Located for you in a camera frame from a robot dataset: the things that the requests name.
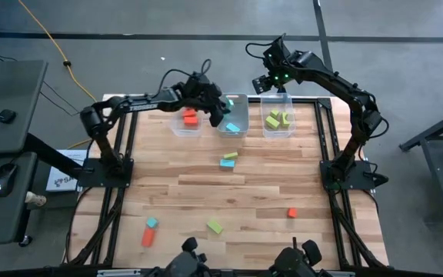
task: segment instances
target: blue block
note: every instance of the blue block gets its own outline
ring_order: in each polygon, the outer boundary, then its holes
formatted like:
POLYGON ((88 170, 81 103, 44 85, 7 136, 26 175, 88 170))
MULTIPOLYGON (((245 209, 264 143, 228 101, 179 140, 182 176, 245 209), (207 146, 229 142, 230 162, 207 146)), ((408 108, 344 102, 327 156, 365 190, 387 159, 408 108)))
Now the blue block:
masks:
POLYGON ((239 132, 240 131, 240 128, 233 125, 232 123, 227 124, 227 129, 231 132, 239 132))
POLYGON ((220 160, 220 166, 221 167, 234 168, 235 167, 235 161, 222 159, 222 160, 220 160))
POLYGON ((150 228, 156 227, 157 224, 158 224, 158 221, 155 218, 148 218, 148 220, 146 221, 146 225, 150 228))

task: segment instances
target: yellow cable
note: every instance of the yellow cable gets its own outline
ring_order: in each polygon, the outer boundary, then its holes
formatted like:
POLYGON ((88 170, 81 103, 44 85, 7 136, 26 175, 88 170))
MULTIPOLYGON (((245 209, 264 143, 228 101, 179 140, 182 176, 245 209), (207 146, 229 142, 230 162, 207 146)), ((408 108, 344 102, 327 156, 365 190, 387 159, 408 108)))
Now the yellow cable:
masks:
POLYGON ((77 142, 77 143, 75 143, 74 145, 70 145, 69 147, 67 147, 67 149, 73 149, 73 148, 78 147, 78 146, 80 146, 80 145, 84 145, 85 143, 90 142, 91 140, 92 140, 92 139, 89 138, 89 139, 86 139, 86 140, 84 140, 84 141, 82 141, 82 142, 77 142))
MULTIPOLYGON (((30 12, 30 9, 28 9, 27 6, 25 4, 23 4, 22 0, 18 0, 18 2, 20 2, 20 4, 23 6, 23 8, 25 8, 27 13, 35 20, 35 22, 37 22, 37 24, 40 26, 40 28, 42 28, 42 30, 44 30, 45 34, 47 34, 47 36, 51 39, 52 43, 54 43, 55 47, 59 50, 59 53, 61 53, 61 56, 65 60, 65 62, 69 62, 68 58, 66 58, 65 53, 62 51, 61 47, 59 47, 58 43, 52 38, 51 34, 49 34, 49 32, 47 32, 47 29, 44 27, 44 25, 34 16, 34 14, 32 14, 32 12, 30 12)), ((66 68, 68 68, 69 75, 71 76, 73 81, 75 81, 75 84, 79 88, 81 88, 82 91, 85 92, 90 98, 92 98, 94 102, 97 102, 97 99, 90 92, 88 92, 88 90, 86 88, 84 88, 82 84, 80 84, 76 80, 75 75, 73 74, 73 71, 71 70, 71 66, 66 65, 66 68)))

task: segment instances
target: computer mouse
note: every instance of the computer mouse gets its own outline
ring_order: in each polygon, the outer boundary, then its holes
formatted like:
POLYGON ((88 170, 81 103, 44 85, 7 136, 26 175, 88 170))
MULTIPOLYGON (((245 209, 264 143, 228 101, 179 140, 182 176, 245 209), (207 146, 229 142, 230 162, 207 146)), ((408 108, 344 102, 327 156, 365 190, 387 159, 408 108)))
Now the computer mouse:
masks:
POLYGON ((6 197, 12 193, 15 185, 15 175, 17 166, 12 163, 1 165, 0 167, 0 197, 6 197))

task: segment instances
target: orange block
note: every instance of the orange block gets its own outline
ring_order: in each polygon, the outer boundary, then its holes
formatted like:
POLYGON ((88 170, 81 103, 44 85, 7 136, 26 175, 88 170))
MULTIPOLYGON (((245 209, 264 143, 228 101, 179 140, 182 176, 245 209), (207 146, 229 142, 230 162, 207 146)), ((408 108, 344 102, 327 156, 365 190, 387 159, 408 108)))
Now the orange block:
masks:
POLYGON ((192 117, 192 116, 196 116, 197 112, 195 110, 193 110, 192 108, 187 108, 183 113, 182 116, 183 117, 192 117))
POLYGON ((144 247, 150 247, 153 244, 153 238, 155 237, 155 230, 149 227, 145 228, 143 233, 142 245, 144 247))
POLYGON ((297 209, 289 208, 288 209, 288 217, 292 218, 292 219, 296 218, 297 217, 297 209))
POLYGON ((184 117, 184 125, 197 126, 198 125, 198 118, 197 117, 184 117))

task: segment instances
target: desk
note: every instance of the desk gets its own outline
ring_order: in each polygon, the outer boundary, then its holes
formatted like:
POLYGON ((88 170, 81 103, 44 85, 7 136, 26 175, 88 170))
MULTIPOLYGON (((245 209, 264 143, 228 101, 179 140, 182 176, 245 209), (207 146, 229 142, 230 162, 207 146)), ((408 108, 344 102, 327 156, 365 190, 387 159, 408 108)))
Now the desk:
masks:
POLYGON ((25 195, 33 183, 37 159, 63 172, 72 172, 75 177, 78 176, 75 169, 81 168, 28 133, 46 69, 44 61, 0 62, 0 111, 17 112, 11 124, 0 122, 0 165, 20 155, 15 160, 18 172, 14 191, 0 198, 0 244, 21 242, 24 236, 29 214, 25 195))
MULTIPOLYGON (((348 106, 337 98, 331 102, 343 147, 350 137, 348 106)), ((249 107, 251 127, 242 140, 219 138, 208 122, 201 137, 179 138, 168 127, 172 115, 140 113, 132 153, 135 168, 122 208, 114 267, 165 267, 181 251, 185 239, 194 236, 197 252, 206 253, 211 268, 266 269, 296 236, 300 243, 308 239, 318 243, 323 260, 316 269, 338 268, 328 196, 321 187, 321 149, 313 106, 294 105, 297 129, 283 139, 263 138, 259 105, 249 107), (235 150, 239 153, 235 169, 221 171, 219 160, 235 150), (298 209, 297 219, 286 218, 290 207, 298 209), (149 216, 156 217, 159 226, 153 246, 147 249, 141 240, 149 216), (208 230, 210 219, 223 226, 220 235, 208 230)), ((114 138, 112 129, 109 141, 114 138)), ((123 138, 125 145, 127 133, 123 138)), ((330 145, 328 152, 332 156, 330 145)), ((91 155, 98 155, 97 148, 91 155)), ((71 257, 96 230, 103 193, 104 189, 95 188, 82 199, 72 228, 71 257)), ((360 191, 350 191, 350 199, 358 234, 387 264, 374 202, 360 191)), ((344 240, 351 261, 345 235, 344 240)), ((108 233, 101 260, 107 244, 108 233)))
MULTIPOLYGON (((9 163, 15 155, 0 157, 0 166, 9 163)), ((25 196, 30 188, 34 173, 37 155, 25 153, 14 160, 18 166, 15 175, 15 186, 12 193, 0 198, 0 244, 21 242, 30 215, 26 209, 25 196)))

